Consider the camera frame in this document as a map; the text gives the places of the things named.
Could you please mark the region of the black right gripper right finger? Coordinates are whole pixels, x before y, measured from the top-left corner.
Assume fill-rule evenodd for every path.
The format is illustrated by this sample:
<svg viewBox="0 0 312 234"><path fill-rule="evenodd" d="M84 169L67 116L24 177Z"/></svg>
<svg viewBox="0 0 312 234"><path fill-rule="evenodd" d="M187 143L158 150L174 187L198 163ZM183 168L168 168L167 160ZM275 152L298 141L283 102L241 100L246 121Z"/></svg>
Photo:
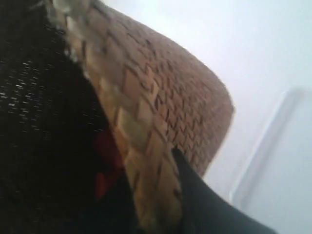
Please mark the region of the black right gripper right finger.
<svg viewBox="0 0 312 234"><path fill-rule="evenodd" d="M194 171L184 154L173 148L182 187L183 219L179 234L276 234L230 205Z"/></svg>

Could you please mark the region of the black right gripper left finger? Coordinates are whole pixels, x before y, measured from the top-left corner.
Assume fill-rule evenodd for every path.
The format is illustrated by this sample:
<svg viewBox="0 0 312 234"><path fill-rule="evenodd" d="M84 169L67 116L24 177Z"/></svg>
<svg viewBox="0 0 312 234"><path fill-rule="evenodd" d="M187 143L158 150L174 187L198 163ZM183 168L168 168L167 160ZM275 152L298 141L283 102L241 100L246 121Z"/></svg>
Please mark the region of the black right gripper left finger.
<svg viewBox="0 0 312 234"><path fill-rule="evenodd" d="M110 190L98 200L98 234L140 234L131 189L123 171Z"/></svg>

